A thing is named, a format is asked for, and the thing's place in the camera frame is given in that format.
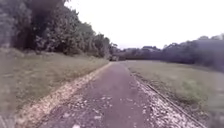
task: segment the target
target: treeline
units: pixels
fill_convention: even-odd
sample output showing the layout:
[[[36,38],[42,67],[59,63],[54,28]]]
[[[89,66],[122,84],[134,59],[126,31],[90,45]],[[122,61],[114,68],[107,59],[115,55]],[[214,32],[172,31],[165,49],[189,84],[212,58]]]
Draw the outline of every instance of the treeline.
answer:
[[[124,49],[119,52],[121,60],[162,60],[183,64],[197,64],[224,69],[224,35],[180,44],[172,43],[163,49],[145,46],[141,49]]]
[[[0,46],[109,57],[113,46],[82,23],[65,0],[1,0]]]

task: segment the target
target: dirt road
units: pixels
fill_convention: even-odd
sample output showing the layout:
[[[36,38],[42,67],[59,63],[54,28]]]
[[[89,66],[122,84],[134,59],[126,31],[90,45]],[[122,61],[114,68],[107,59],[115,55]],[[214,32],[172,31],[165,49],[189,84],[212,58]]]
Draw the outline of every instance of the dirt road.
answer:
[[[140,84],[121,64],[55,109],[38,128],[196,128],[193,121]]]

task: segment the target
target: grass verge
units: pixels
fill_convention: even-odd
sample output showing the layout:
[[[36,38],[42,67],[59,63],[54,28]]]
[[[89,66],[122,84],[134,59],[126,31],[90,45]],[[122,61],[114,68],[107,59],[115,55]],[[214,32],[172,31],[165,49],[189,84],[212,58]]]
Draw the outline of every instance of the grass verge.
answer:
[[[207,121],[209,113],[217,108],[224,110],[223,73],[159,61],[122,63],[202,122]]]
[[[0,51],[0,114],[17,112],[24,104],[106,63],[94,57]]]

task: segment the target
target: path edge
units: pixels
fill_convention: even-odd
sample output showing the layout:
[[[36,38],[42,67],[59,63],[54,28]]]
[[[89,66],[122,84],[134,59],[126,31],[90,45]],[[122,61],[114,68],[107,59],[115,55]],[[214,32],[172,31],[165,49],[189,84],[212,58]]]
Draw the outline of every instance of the path edge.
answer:
[[[71,96],[76,93],[78,89],[82,88],[90,81],[97,79],[99,75],[111,65],[112,63],[110,62],[89,74],[76,78],[72,82],[65,83],[60,88],[51,92],[49,95],[40,99],[36,103],[25,105],[15,115],[15,127],[34,127],[35,124],[41,121],[44,116],[50,114],[50,112],[57,106],[65,103],[65,101],[71,98]]]

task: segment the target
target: sky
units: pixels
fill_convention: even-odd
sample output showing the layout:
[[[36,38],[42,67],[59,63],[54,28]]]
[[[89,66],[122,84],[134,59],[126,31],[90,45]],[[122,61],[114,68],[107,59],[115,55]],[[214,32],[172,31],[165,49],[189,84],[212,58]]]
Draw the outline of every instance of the sky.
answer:
[[[119,48],[194,40],[224,32],[223,0],[71,0],[82,22]]]

